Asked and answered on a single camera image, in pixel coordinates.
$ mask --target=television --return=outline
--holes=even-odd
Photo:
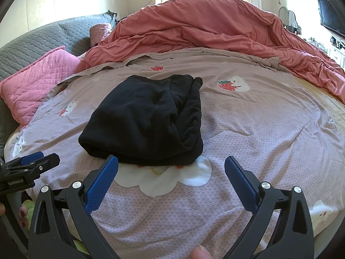
[[[328,0],[318,0],[321,25],[332,32],[345,37],[345,27]]]

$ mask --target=pillow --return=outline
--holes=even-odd
[[[79,58],[65,51],[65,46],[55,48],[0,82],[0,97],[23,128],[51,88],[70,75],[83,71],[84,67]]]
[[[34,62],[46,52],[59,46],[81,55],[90,49],[89,29],[97,23],[117,24],[116,13],[108,11],[98,15],[74,17],[56,21],[31,30],[0,47],[0,81]],[[18,127],[10,109],[0,98],[0,157],[10,134]]]
[[[90,28],[91,47],[97,46],[100,41],[111,33],[110,23],[99,23]]]

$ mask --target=screw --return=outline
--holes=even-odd
[[[269,189],[271,188],[271,184],[269,184],[268,182],[263,182],[261,183],[261,187],[264,189]]]
[[[73,187],[74,189],[78,189],[78,188],[80,188],[81,186],[82,186],[82,183],[81,183],[80,181],[76,181],[76,182],[74,182],[73,185],[72,185],[72,187]]]
[[[49,187],[48,186],[43,186],[42,188],[41,188],[41,192],[42,193],[45,193],[45,192],[47,192],[49,190]]]
[[[294,187],[294,191],[296,193],[300,193],[300,192],[302,192],[302,189],[300,187],[296,186],[296,187]]]

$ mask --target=black fleece fabric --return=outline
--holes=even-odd
[[[79,137],[93,157],[121,163],[189,165],[201,155],[200,77],[130,76],[92,114]]]

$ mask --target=finger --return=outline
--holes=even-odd
[[[23,218],[20,220],[20,224],[22,225],[23,228],[28,228],[29,227],[29,220],[27,218]]]
[[[19,215],[21,218],[26,217],[26,215],[28,214],[28,210],[26,209],[26,207],[24,205],[22,205],[19,209]]]
[[[205,247],[197,246],[193,249],[190,259],[213,259],[213,257]]]
[[[0,202],[0,216],[5,214],[5,206]]]

